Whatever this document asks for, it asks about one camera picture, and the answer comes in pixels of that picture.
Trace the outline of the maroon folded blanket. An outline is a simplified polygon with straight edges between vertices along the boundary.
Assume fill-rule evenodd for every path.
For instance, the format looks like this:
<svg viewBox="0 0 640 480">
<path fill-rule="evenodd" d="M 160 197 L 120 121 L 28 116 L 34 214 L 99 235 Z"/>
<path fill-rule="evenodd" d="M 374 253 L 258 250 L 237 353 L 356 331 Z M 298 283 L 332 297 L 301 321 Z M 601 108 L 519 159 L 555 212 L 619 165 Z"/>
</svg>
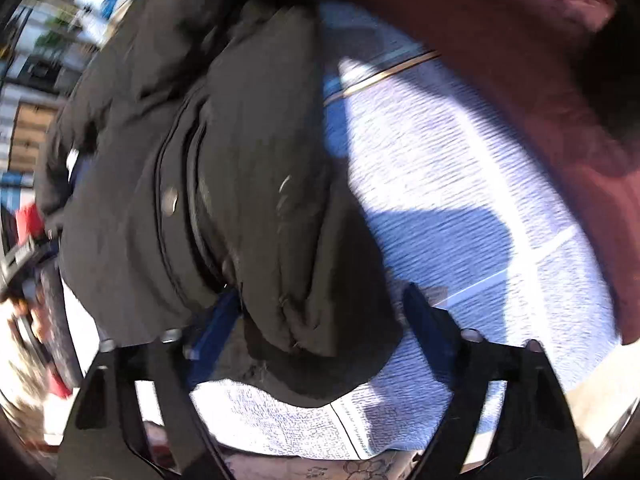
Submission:
<svg viewBox="0 0 640 480">
<path fill-rule="evenodd" d="M 612 23 L 603 0 L 350 0 L 442 54 L 544 163 L 596 251 L 625 344 L 639 338 L 639 152 L 605 129 L 574 75 Z"/>
</svg>

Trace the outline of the black quilted jacket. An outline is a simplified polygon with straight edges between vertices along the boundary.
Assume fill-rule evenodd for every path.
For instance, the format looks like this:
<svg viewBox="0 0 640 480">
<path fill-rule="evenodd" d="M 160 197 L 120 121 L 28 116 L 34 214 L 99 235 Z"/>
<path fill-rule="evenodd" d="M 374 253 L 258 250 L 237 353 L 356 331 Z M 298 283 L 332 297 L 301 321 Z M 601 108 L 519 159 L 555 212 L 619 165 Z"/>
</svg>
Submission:
<svg viewBox="0 0 640 480">
<path fill-rule="evenodd" d="M 50 321 L 46 346 L 64 385 L 70 389 L 79 388 L 84 375 L 70 334 L 63 283 L 55 259 L 48 260 L 40 268 L 40 285 Z"/>
</svg>

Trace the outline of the black padded jacket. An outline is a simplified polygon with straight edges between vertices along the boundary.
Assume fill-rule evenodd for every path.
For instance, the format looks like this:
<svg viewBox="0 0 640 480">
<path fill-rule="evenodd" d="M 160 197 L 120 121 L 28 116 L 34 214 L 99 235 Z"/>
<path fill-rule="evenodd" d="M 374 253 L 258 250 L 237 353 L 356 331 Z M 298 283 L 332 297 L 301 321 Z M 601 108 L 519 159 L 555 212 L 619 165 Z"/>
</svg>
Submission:
<svg viewBox="0 0 640 480">
<path fill-rule="evenodd" d="M 224 376 L 318 408 L 401 340 L 324 140 L 318 0 L 137 0 L 50 125 L 35 194 L 66 284 L 123 346 L 232 290 Z"/>
</svg>

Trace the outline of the wooden slatted cabinet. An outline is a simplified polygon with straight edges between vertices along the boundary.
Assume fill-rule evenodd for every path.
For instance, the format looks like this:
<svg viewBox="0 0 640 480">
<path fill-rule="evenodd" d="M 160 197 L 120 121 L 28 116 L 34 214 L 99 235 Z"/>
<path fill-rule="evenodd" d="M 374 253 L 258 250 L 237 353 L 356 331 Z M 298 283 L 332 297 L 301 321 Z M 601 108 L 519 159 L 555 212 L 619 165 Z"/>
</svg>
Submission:
<svg viewBox="0 0 640 480">
<path fill-rule="evenodd" d="M 55 105 L 18 101 L 4 160 L 9 171 L 28 174 L 35 170 L 40 145 L 46 138 L 58 108 Z"/>
</svg>

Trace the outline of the blue checked bed sheet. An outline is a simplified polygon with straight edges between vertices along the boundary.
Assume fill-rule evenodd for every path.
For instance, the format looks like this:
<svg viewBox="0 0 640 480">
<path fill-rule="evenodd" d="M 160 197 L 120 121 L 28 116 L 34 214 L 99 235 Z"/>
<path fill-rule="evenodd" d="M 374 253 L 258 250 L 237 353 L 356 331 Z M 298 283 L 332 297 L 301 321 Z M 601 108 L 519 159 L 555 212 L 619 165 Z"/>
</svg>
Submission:
<svg viewBox="0 0 640 480">
<path fill-rule="evenodd" d="M 464 327 L 537 339 L 567 393 L 617 346 L 591 246 L 520 135 L 429 47 L 347 3 L 321 8 L 326 138 L 385 255 Z M 215 438 L 243 451 L 366 460 L 425 448 L 449 401 L 406 335 L 370 382 L 324 408 L 294 408 L 231 380 L 192 394 Z"/>
</svg>

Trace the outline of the red folded jacket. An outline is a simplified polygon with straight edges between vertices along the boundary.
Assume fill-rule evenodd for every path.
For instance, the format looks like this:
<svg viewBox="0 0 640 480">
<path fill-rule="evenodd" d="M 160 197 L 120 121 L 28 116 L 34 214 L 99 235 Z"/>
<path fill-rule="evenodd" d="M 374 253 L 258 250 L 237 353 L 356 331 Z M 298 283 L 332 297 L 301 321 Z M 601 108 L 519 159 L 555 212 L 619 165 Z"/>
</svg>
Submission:
<svg viewBox="0 0 640 480">
<path fill-rule="evenodd" d="M 17 240 L 20 244 L 25 243 L 29 237 L 38 237 L 44 232 L 43 221 L 35 203 L 17 209 L 15 222 Z"/>
</svg>

